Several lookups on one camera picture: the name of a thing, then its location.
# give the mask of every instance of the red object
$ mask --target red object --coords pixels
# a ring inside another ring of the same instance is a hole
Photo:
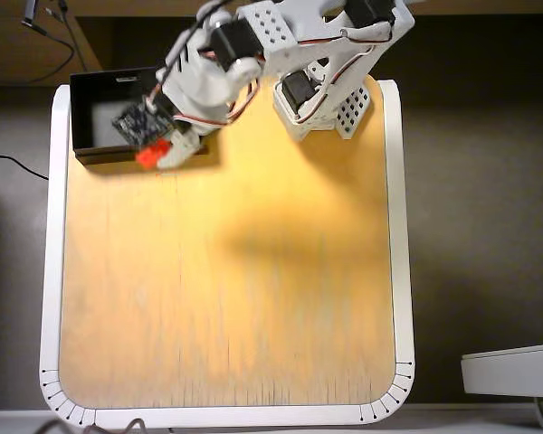
[[[165,156],[171,149],[171,142],[167,142],[164,138],[160,138],[153,145],[146,147],[137,154],[135,159],[137,163],[146,169],[153,169],[157,166],[157,161]]]

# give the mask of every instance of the white device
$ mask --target white device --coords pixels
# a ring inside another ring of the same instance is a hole
[[[370,103],[366,75],[414,25],[403,0],[265,0],[235,15],[218,7],[223,3],[199,10],[197,20],[209,14],[203,26],[190,37],[189,31],[179,36],[166,60],[171,69],[157,73],[160,84],[148,108],[156,109],[155,96],[162,92],[176,108],[174,119],[190,125],[184,134],[173,134],[159,168],[182,164],[201,146],[199,137],[238,119],[263,77],[278,78],[273,105],[295,141],[330,129],[352,138]],[[324,14],[336,7],[342,12],[328,21]],[[223,47],[224,61],[210,46],[216,44]],[[237,108],[234,102],[246,87]]]

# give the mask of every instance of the red and white wire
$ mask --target red and white wire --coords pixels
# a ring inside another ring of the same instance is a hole
[[[253,98],[255,98],[255,95],[257,95],[257,92],[260,89],[260,81],[255,81],[255,87],[252,87],[252,84],[250,83],[248,86],[248,94],[247,97],[245,97],[245,101],[241,105],[241,107],[233,109],[234,103],[232,104],[232,109],[230,113],[227,114],[227,122],[222,122],[219,120],[212,120],[212,119],[204,119],[199,118],[197,116],[187,115],[185,113],[179,113],[178,115],[174,115],[173,119],[176,120],[184,120],[185,122],[190,122],[192,124],[203,124],[207,127],[226,127],[228,125],[233,124],[247,109],[247,107],[250,105],[250,103],[253,101]]]

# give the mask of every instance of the dark background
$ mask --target dark background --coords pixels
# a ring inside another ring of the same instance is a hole
[[[104,19],[113,27],[107,68],[157,64],[185,26]],[[543,15],[418,16],[372,74],[396,80],[403,100],[409,401],[499,401],[463,392],[460,358],[543,344]],[[53,93],[0,89],[0,153],[41,173]],[[46,194],[46,182],[0,161],[0,409],[45,408],[37,372]]]

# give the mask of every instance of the wire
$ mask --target wire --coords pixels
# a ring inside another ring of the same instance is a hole
[[[66,11],[61,11],[62,13],[62,23],[64,24],[64,27],[66,27],[66,30],[68,30],[69,35],[72,39],[72,45],[74,45],[74,50],[79,55],[79,60],[81,61],[81,66],[83,71],[87,71],[87,65],[84,62],[84,58],[82,57],[81,48],[79,47],[79,44],[76,42],[76,38],[74,37],[74,32],[72,31],[72,28],[69,26],[69,22],[66,19]]]
[[[221,0],[220,2],[218,2],[215,5],[211,6],[203,14],[203,16],[200,19],[198,19],[197,21],[195,21],[195,23],[189,28],[189,31],[187,32],[186,38],[181,43],[178,50],[173,55],[173,58],[171,59],[171,61],[167,65],[167,67],[165,68],[165,72],[163,73],[163,77],[161,78],[161,81],[158,83],[159,89],[163,88],[163,85],[165,84],[165,82],[169,78],[169,75],[171,74],[171,71],[175,67],[176,63],[179,62],[179,65],[181,65],[181,59],[180,59],[181,53],[183,52],[183,50],[187,49],[187,44],[189,43],[189,41],[191,41],[191,38],[193,37],[193,35],[197,31],[197,29],[199,27],[201,27],[203,25],[203,23],[205,22],[205,20],[207,18],[209,18],[211,15],[213,15],[220,7],[223,7],[223,6],[231,3],[232,1],[233,0]],[[153,92],[151,92],[151,95],[149,96],[149,102],[152,103],[157,94],[158,94],[158,92],[156,92],[155,89],[153,89]]]
[[[48,181],[48,176],[44,176],[44,175],[40,175],[38,172],[35,172],[34,170],[32,169],[29,169],[28,167],[26,167],[25,165],[23,165],[22,163],[20,163],[17,159],[11,157],[11,156],[0,156],[0,159],[1,160],[10,160],[10,161],[14,161],[16,164],[18,164],[20,167],[22,167],[26,172],[28,172],[29,174],[32,174],[34,176],[38,176],[39,178],[42,178],[46,181]]]
[[[66,60],[63,63],[61,63],[59,66],[57,66],[52,71],[50,71],[49,73],[41,77],[37,77],[35,79],[31,79],[28,81],[0,81],[0,86],[25,86],[27,84],[33,84],[33,83],[37,83],[38,81],[46,80],[50,78],[51,76],[53,76],[54,74],[56,74],[57,72],[59,72],[62,68],[64,68],[66,65],[68,65],[71,62],[72,58],[74,57],[74,48],[72,48],[72,45],[70,45],[66,41],[63,41],[62,39],[55,38],[54,36],[51,36],[48,33],[47,34],[40,33],[40,34],[42,36],[47,37],[51,41],[55,41],[59,44],[64,45],[66,48],[68,48],[70,51],[69,57],[67,57]]]
[[[54,36],[51,36],[48,33],[45,35],[45,37],[47,37],[51,41],[55,41],[57,43],[60,43],[60,44],[64,45],[66,48],[68,48],[69,51],[70,51],[69,57],[67,57],[66,60],[63,63],[61,63],[56,68],[54,68],[48,74],[43,75],[42,77],[38,77],[36,79],[32,79],[32,80],[28,80],[28,81],[22,81],[20,84],[32,84],[32,83],[36,83],[38,81],[46,80],[46,79],[50,78],[51,76],[53,76],[54,74],[56,74],[57,72],[59,72],[66,65],[68,65],[71,62],[72,58],[74,57],[74,48],[72,48],[72,45],[70,45],[68,42],[63,41],[62,39],[55,38]]]
[[[247,90],[247,96],[245,97],[245,101],[241,105],[241,107],[233,110],[233,107],[235,106],[235,102],[233,102],[230,106],[230,113],[227,114],[227,122],[222,122],[219,120],[211,120],[211,119],[203,119],[198,118],[196,116],[192,115],[186,115],[185,113],[179,113],[177,115],[173,116],[173,119],[175,120],[184,120],[185,122],[191,121],[191,123],[196,124],[204,124],[208,127],[226,127],[228,125],[233,124],[239,117],[244,113],[244,111],[247,109],[247,107],[251,104],[253,99],[255,98],[255,95],[257,95],[257,92],[260,89],[260,81],[255,81],[255,88],[252,87],[252,84],[250,83]]]
[[[148,434],[147,427],[145,426],[145,422],[143,421],[143,419],[132,420],[124,430],[120,431],[117,434],[127,434],[137,424],[139,425],[140,430],[143,434]],[[70,427],[60,419],[53,419],[45,422],[37,431],[35,431],[34,434],[46,434],[54,427],[60,427],[64,434],[73,434],[73,431],[70,429]],[[92,431],[98,431],[101,434],[111,434],[111,431],[108,431],[107,429],[101,428],[97,425],[89,425],[82,431],[82,433],[89,434]]]

